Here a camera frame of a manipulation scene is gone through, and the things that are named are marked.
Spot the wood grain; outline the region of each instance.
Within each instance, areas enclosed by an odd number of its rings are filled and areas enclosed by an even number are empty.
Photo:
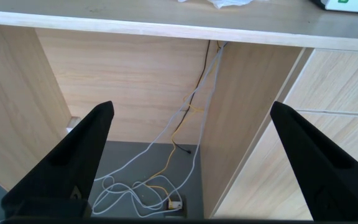
[[[201,144],[204,216],[210,217],[301,52],[229,43]]]
[[[358,117],[301,115],[358,160]],[[273,123],[269,124],[216,217],[311,219]]]
[[[70,118],[34,29],[0,26],[0,184],[5,189],[62,139]]]
[[[73,116],[84,118],[111,100],[115,116],[109,140],[152,142],[191,93],[203,69],[207,40],[37,29],[40,41]],[[216,54],[212,42],[208,64]],[[212,75],[193,105],[202,108]],[[184,112],[157,142],[169,142]],[[202,114],[175,136],[196,144]]]
[[[299,110],[358,113],[358,52],[315,50],[285,103]]]
[[[217,10],[204,0],[0,0],[0,24],[358,50],[358,14],[327,12],[311,1]]]

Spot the black cable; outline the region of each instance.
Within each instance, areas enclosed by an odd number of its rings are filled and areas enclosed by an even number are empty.
[[[211,45],[211,40],[208,41],[208,46],[207,46],[207,48],[206,48],[206,53],[205,53],[204,68],[203,68],[203,71],[201,72],[200,77],[198,78],[196,88],[198,88],[198,86],[200,85],[201,78],[203,77],[204,72],[205,72],[206,61],[207,61],[207,59],[208,59],[209,45]],[[193,101],[194,95],[195,95],[195,93],[193,93],[193,94],[191,95],[189,105],[191,105],[191,102]],[[186,115],[187,115],[187,113],[189,112],[189,110],[190,110],[190,106],[187,107],[187,110],[185,111],[185,114],[184,114],[183,117],[181,118],[181,121],[179,122],[179,124],[178,124],[177,128],[175,129],[175,131],[177,131],[177,129],[180,127],[180,125],[182,124],[183,120],[186,118]],[[191,151],[186,150],[186,149],[180,147],[180,146],[179,146],[178,144],[176,144],[175,142],[173,142],[173,143],[174,143],[178,148],[180,148],[181,150],[183,150],[183,151],[185,151],[185,152],[187,152],[187,153],[191,153]]]
[[[174,140],[172,140],[172,142],[173,142],[174,145],[176,145],[176,147],[178,147],[179,149],[181,149],[181,150],[183,150],[183,151],[185,151],[185,152],[191,154],[191,151],[190,151],[190,150],[187,150],[187,149],[184,149],[184,148],[180,147]]]

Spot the drawer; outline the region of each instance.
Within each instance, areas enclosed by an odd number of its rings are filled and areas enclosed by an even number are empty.
[[[358,117],[312,113],[301,115],[358,161]],[[215,216],[311,220],[272,122]]]
[[[298,110],[358,113],[358,52],[314,50],[285,103]]]

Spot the tangled cable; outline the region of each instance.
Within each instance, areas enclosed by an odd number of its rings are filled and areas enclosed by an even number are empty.
[[[185,102],[182,104],[182,106],[179,108],[179,110],[170,118],[168,124],[166,125],[166,127],[162,130],[162,132],[149,144],[149,146],[144,150],[142,151],[141,153],[139,153],[138,155],[136,155],[134,158],[132,158],[130,161],[128,161],[125,165],[123,165],[121,168],[109,173],[109,174],[106,174],[102,177],[99,177],[99,178],[96,178],[94,181],[99,181],[99,180],[103,180],[102,181],[102,186],[103,186],[103,191],[98,195],[98,197],[96,198],[93,206],[92,206],[92,210],[93,210],[93,214],[95,215],[99,215],[99,214],[102,214],[106,211],[108,211],[110,208],[112,208],[113,206],[115,206],[119,201],[120,199],[123,198],[123,196],[125,196],[126,194],[131,194],[132,195],[132,204],[134,206],[134,209],[136,211],[136,214],[141,217],[141,218],[145,218],[145,217],[149,217],[151,215],[156,215],[156,214],[161,214],[161,213],[167,213],[167,212],[174,212],[174,211],[177,211],[179,209],[173,209],[173,210],[164,210],[164,211],[158,211],[162,208],[163,206],[163,203],[166,201],[166,200],[169,200],[169,196],[171,196],[172,194],[177,194],[179,196],[179,199],[180,199],[180,202],[182,202],[182,199],[180,197],[180,194],[178,192],[178,189],[180,189],[181,187],[183,187],[187,180],[190,178],[190,175],[193,173],[193,170],[194,170],[194,167],[195,167],[195,160],[196,160],[196,157],[197,157],[197,153],[198,153],[198,150],[200,148],[200,143],[201,143],[201,137],[203,135],[203,132],[204,132],[204,126],[205,126],[205,122],[206,122],[206,117],[207,117],[207,112],[208,112],[208,108],[209,108],[209,104],[211,102],[211,98],[212,98],[212,95],[215,91],[215,88],[216,88],[216,79],[217,79],[217,76],[218,76],[218,71],[219,71],[219,66],[220,66],[220,63],[221,63],[221,59],[222,59],[222,54],[223,54],[223,49],[224,47],[226,46],[227,43],[225,43],[223,45],[223,47],[221,47],[221,49],[218,51],[218,53],[215,55],[215,57],[213,58],[211,64],[209,65],[207,71],[206,71],[206,74],[205,76],[203,77],[200,85],[194,89],[194,91],[187,96]],[[132,187],[126,185],[126,184],[122,184],[122,183],[116,183],[114,177],[112,176],[113,174],[119,172],[120,170],[123,170],[125,167],[127,167],[131,162],[133,162],[135,159],[137,159],[138,157],[140,157],[141,155],[143,155],[144,153],[146,153],[150,148],[151,146],[160,138],[160,136],[167,130],[167,128],[171,125],[173,119],[179,114],[179,112],[182,110],[182,108],[185,106],[185,105],[188,105],[188,102],[191,98],[191,96],[193,96],[205,83],[205,80],[206,78],[208,77],[208,74],[211,72],[212,68],[213,68],[213,65],[215,64],[216,62],[216,69],[215,69],[215,74],[214,74],[214,85],[213,85],[213,89],[211,91],[211,93],[209,94],[208,96],[208,99],[207,99],[207,102],[205,103],[205,107],[204,107],[204,115],[203,115],[203,120],[202,120],[202,123],[201,123],[201,130],[200,130],[200,136],[198,138],[198,143],[197,143],[197,148],[196,148],[196,152],[195,152],[195,155],[193,156],[193,164],[192,164],[192,167],[191,167],[191,170],[189,172],[189,174],[187,175],[186,179],[183,181],[183,183],[181,185],[179,185],[178,187],[175,187],[170,181],[168,178],[166,178],[164,175],[161,175],[159,173],[153,175],[151,178],[143,181],[143,182],[140,182],[140,181],[137,181],[137,182],[134,182],[132,184]],[[172,191],[168,194],[168,192],[163,188],[163,187],[159,187],[159,186],[149,186],[147,185],[147,182],[151,181],[151,180],[154,180],[154,179],[165,179],[169,184],[170,186],[172,187]],[[106,185],[106,181],[107,180],[111,180],[112,183],[108,186],[105,186]],[[121,186],[121,187],[124,187],[126,190],[114,190],[113,188],[114,187],[117,187],[117,186]],[[136,194],[136,192],[134,191],[135,189],[138,189],[140,187],[146,187],[148,188],[149,190],[151,190],[159,199],[159,203],[156,203],[156,204],[153,204],[153,205],[145,205],[139,198],[139,196]],[[167,194],[167,196],[165,198],[162,198],[156,190],[154,190],[153,188],[160,188],[160,189],[163,189],[165,191],[165,193]],[[96,211],[96,207],[103,201],[105,200],[105,198],[109,195],[109,194],[120,194],[120,197],[115,200],[110,206],[108,206],[107,208],[105,208],[104,210],[100,211],[100,212],[97,212]],[[135,201],[143,208],[148,208],[149,210],[152,210],[152,211],[157,211],[157,212],[151,212],[147,215],[141,215],[136,207],[136,204],[135,204]]]

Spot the yellow cable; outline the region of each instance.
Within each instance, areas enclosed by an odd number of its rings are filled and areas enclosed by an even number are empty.
[[[190,95],[190,94],[187,94],[187,95],[183,98],[183,101],[185,101],[186,98],[187,98],[189,95]],[[155,176],[161,174],[162,172],[164,172],[164,171],[167,169],[167,167],[168,167],[168,165],[169,165],[169,162],[171,161],[171,157],[172,157],[173,153],[175,152],[175,150],[177,149],[175,143],[173,142],[173,137],[174,137],[174,136],[176,135],[176,133],[180,130],[181,126],[182,126],[184,123],[186,123],[186,121],[187,121],[188,119],[190,119],[196,112],[204,112],[204,109],[196,108],[196,107],[194,107],[194,106],[191,106],[189,103],[188,103],[187,105],[189,106],[189,108],[193,109],[193,111],[191,112],[191,114],[190,114],[189,116],[187,116],[185,119],[183,119],[183,121],[181,122],[181,124],[178,126],[177,130],[171,135],[171,142],[172,142],[172,145],[173,145],[173,149],[172,149],[171,154],[170,154],[169,157],[168,157],[168,161],[167,161],[167,163],[165,164],[164,169],[162,169],[160,172],[157,172],[156,174],[154,174],[153,176],[151,176],[151,177],[149,178],[149,180],[150,180],[151,178],[153,178],[153,177],[155,177]],[[149,186],[149,187],[162,189],[162,190],[166,193],[167,196],[169,195],[169,194],[168,194],[168,191],[167,191],[165,188],[161,187],[161,186]]]
[[[156,174],[154,174],[153,176],[151,176],[149,179],[155,177],[156,175],[161,174],[162,172],[164,172],[164,171],[167,169],[168,164],[169,164],[169,162],[170,162],[170,160],[171,160],[172,154],[175,152],[175,150],[176,150],[176,148],[177,148],[176,145],[173,143],[173,137],[174,137],[174,136],[176,135],[176,133],[180,130],[180,128],[182,127],[182,125],[183,125],[189,118],[191,118],[195,113],[196,113],[196,111],[191,112],[191,114],[190,114],[189,116],[187,116],[187,117],[183,120],[183,122],[181,123],[181,125],[179,125],[178,129],[172,134],[172,136],[171,136],[171,142],[172,142],[172,144],[173,144],[173,149],[172,149],[171,154],[170,154],[169,157],[168,157],[167,164],[165,165],[164,169],[162,169],[160,172],[157,172]]]
[[[168,191],[165,189],[165,188],[163,188],[163,187],[160,187],[160,186],[154,186],[154,185],[147,185],[146,184],[146,186],[148,186],[148,187],[152,187],[152,188],[158,188],[158,189],[162,189],[165,193],[166,193],[166,195],[168,196],[169,194],[168,194]]]
[[[164,169],[162,169],[160,172],[158,172],[158,173],[154,174],[153,176],[151,176],[151,177],[149,178],[149,180],[150,180],[151,178],[155,177],[156,175],[161,174],[162,172],[164,172],[164,171],[167,169],[167,167],[168,167],[168,165],[169,165],[169,162],[170,162],[170,160],[171,160],[171,157],[172,157],[173,153],[175,152],[175,150],[176,150],[176,148],[177,148],[176,145],[173,143],[173,137],[174,137],[175,134],[179,131],[179,129],[180,129],[180,127],[182,126],[182,124],[185,123],[185,122],[186,122],[191,116],[193,116],[196,112],[197,112],[197,111],[195,111],[195,110],[194,110],[193,112],[191,112],[191,114],[190,114],[187,118],[185,118],[185,119],[183,120],[183,122],[179,125],[178,129],[172,134],[172,136],[171,136],[171,142],[172,142],[172,144],[173,144],[173,149],[172,149],[171,154],[170,154],[169,157],[168,157],[167,164],[165,165]],[[167,191],[165,188],[161,187],[161,186],[150,186],[150,185],[147,185],[147,186],[152,187],[152,188],[162,189],[162,190],[166,193],[167,196],[169,195],[169,194],[168,194],[168,191]]]

